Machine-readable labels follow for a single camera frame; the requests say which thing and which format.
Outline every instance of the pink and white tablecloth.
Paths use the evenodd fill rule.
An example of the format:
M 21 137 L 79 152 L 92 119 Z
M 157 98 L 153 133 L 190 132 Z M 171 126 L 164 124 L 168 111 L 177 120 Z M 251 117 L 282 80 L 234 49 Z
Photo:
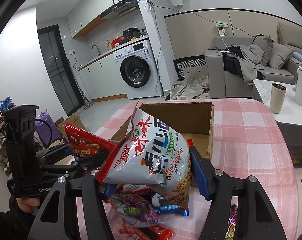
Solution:
M 258 178 L 268 194 L 283 225 L 288 240 L 295 240 L 298 226 L 298 187 L 292 161 L 269 109 L 253 99 L 198 99 L 214 104 L 214 138 L 212 164 L 232 177 Z M 119 109 L 95 134 L 109 139 L 131 116 L 135 103 Z M 124 222 L 104 205 L 115 239 L 132 239 L 119 234 Z M 189 217 L 163 215 L 166 227 L 176 234 L 174 240 L 198 239 L 210 202 L 192 187 Z M 83 211 L 78 211 L 82 240 L 87 239 Z

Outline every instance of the green label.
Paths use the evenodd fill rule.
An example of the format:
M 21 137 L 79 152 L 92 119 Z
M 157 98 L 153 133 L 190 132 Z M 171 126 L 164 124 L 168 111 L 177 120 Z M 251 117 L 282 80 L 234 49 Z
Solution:
M 137 208 L 137 207 L 128 207 L 128 206 L 126 206 L 126 207 L 123 208 L 123 211 L 126 214 L 137 216 L 138 214 L 140 214 L 141 209 Z
M 132 140 L 133 140 L 134 138 L 138 137 L 139 135 L 140 135 L 139 130 L 138 130 L 138 129 L 135 129 L 135 130 L 133 131 Z
M 169 142 L 169 146 L 167 149 L 167 154 L 173 153 L 173 150 L 174 150 L 173 134 L 171 132 L 169 132 L 169 135 L 170 135 L 170 142 Z

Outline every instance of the black sleeve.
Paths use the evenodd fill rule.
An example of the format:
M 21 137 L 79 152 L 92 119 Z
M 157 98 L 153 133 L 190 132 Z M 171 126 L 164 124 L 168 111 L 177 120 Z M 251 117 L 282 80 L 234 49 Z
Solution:
M 0 239 L 26 240 L 34 216 L 24 213 L 16 200 L 10 198 L 10 211 L 0 212 Z

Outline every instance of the black robotic device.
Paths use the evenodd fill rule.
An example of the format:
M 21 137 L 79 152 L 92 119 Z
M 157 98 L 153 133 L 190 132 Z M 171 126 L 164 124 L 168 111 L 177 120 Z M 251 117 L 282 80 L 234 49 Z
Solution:
M 97 170 L 93 169 L 102 164 L 106 154 L 87 157 L 71 165 L 54 166 L 50 152 L 45 155 L 35 152 L 33 133 L 37 108 L 23 105 L 8 110 L 5 116 L 7 153 L 14 180 L 14 187 L 8 182 L 9 190 L 14 197 L 46 196 L 28 240 L 80 240 L 77 196 L 82 197 L 88 238 L 114 239 L 102 202 L 107 199 L 108 185 L 99 184 L 95 179 Z M 55 150 L 51 157 L 59 159 L 59 149 Z M 210 161 L 203 160 L 195 147 L 190 147 L 190 158 L 196 182 L 205 185 L 200 194 L 211 200 L 200 240 L 225 238 L 232 196 L 239 197 L 234 240 L 286 239 L 279 217 L 256 177 L 230 177 L 214 169 Z M 90 169 L 93 170 L 83 176 L 83 170 Z

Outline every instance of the human hand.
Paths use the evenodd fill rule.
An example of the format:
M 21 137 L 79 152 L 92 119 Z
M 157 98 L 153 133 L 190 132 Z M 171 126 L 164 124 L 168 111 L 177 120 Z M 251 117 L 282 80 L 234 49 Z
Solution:
M 17 198 L 16 201 L 23 212 L 31 214 L 33 216 L 35 216 L 35 213 L 32 207 L 40 206 L 39 198 L 21 197 L 21 198 Z

